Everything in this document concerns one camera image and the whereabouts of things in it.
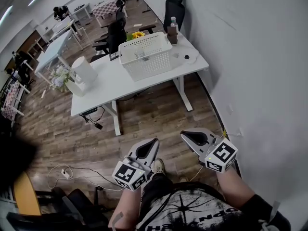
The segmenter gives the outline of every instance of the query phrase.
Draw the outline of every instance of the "power strip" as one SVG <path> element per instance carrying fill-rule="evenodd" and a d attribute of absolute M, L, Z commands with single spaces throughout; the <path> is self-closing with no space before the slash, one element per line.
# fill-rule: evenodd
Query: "power strip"
<path fill-rule="evenodd" d="M 86 115 L 89 115 L 89 114 L 94 113 L 94 112 L 96 112 L 96 111 L 97 111 L 97 107 L 94 108 L 94 109 L 88 110 L 88 111 L 86 111 L 86 112 L 84 112 L 84 113 L 82 113 L 82 114 L 86 116 Z"/>

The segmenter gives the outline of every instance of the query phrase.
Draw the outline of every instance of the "fiducial marker cube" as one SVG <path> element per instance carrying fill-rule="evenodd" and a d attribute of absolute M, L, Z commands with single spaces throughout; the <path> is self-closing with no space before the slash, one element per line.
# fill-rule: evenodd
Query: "fiducial marker cube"
<path fill-rule="evenodd" d="M 137 190 L 147 180 L 145 171 L 123 162 L 117 163 L 112 177 L 118 185 L 131 191 Z"/>
<path fill-rule="evenodd" d="M 205 167 L 224 173 L 235 161 L 237 152 L 238 149 L 225 138 L 205 158 Z"/>

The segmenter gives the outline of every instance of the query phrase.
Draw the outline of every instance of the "wooden floor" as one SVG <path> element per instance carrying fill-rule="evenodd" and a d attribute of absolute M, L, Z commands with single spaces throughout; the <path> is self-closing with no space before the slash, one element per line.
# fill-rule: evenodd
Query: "wooden floor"
<path fill-rule="evenodd" d="M 134 24 L 153 24 L 157 30 L 162 25 L 155 14 L 142 13 L 146 4 L 140 0 L 128 1 L 128 19 L 126 30 L 135 31 Z M 95 19 L 86 26 L 91 40 L 99 38 L 103 30 Z M 69 42 L 69 50 L 64 58 L 72 64 L 80 56 L 88 60 L 95 55 L 88 39 L 82 37 L 80 51 L 77 45 Z M 39 150 L 28 173 L 36 190 L 48 190 L 47 174 L 55 166 L 66 164 L 72 167 L 91 168 L 97 170 L 108 179 L 119 160 L 128 153 L 131 146 L 141 140 L 156 137 L 160 140 L 158 158 L 163 159 L 167 175 L 173 182 L 182 176 L 191 179 L 200 169 L 198 157 L 188 150 L 180 138 L 180 131 L 191 127 L 204 127 L 216 134 L 221 134 L 221 127 L 213 112 L 212 106 L 195 74 L 185 76 L 185 92 L 193 110 L 187 112 L 183 101 L 172 81 L 156 85 L 143 92 L 137 98 L 118 102 L 120 124 L 123 135 L 115 136 L 113 118 L 105 112 L 99 123 L 103 126 L 98 130 L 92 123 L 87 124 L 79 116 L 71 117 L 72 94 L 48 90 L 41 99 L 46 82 L 36 78 L 29 95 L 23 98 L 21 110 L 24 117 L 18 117 L 18 133 L 29 141 L 37 144 Z M 99 108 L 91 114 L 93 120 L 102 115 Z M 61 168 L 55 169 L 49 177 L 53 186 L 57 178 L 62 178 Z M 90 170 L 74 169 L 74 177 L 87 177 L 95 184 L 107 188 L 118 189 L 106 182 L 98 174 Z M 217 178 L 211 170 L 203 169 L 195 180 L 217 187 Z M 94 185 L 84 178 L 71 181 L 59 180 L 58 187 L 67 193 L 73 189 L 81 189 L 93 201 Z M 100 204 L 115 207 L 121 192 L 104 190 L 99 192 Z"/>

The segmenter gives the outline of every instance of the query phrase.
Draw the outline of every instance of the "checkered tablecloth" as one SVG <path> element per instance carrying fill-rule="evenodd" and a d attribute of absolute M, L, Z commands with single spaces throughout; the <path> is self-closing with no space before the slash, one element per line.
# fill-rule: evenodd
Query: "checkered tablecloth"
<path fill-rule="evenodd" d="M 16 81 L 12 85 L 10 93 L 6 96 L 4 107 L 2 108 L 2 111 L 1 111 L 2 115 L 5 118 L 10 119 L 11 121 L 13 119 L 13 115 L 16 113 L 14 110 L 12 110 L 11 104 L 13 103 L 14 96 L 17 93 L 18 88 L 19 88 L 19 82 Z"/>
<path fill-rule="evenodd" d="M 116 0 L 113 2 L 109 2 L 103 5 L 98 5 L 93 8 L 93 14 L 96 16 L 96 18 L 102 16 L 103 19 L 105 19 L 105 15 L 108 13 L 112 13 L 114 11 L 117 11 L 116 6 Z"/>

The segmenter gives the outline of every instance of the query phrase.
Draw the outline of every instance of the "white flower bouquet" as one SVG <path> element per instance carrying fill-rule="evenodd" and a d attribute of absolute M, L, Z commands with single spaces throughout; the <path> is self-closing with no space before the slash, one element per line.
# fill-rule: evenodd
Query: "white flower bouquet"
<path fill-rule="evenodd" d="M 69 70 L 64 65 L 58 65 L 50 74 L 51 87 L 61 92 L 68 91 L 66 82 L 70 79 Z"/>

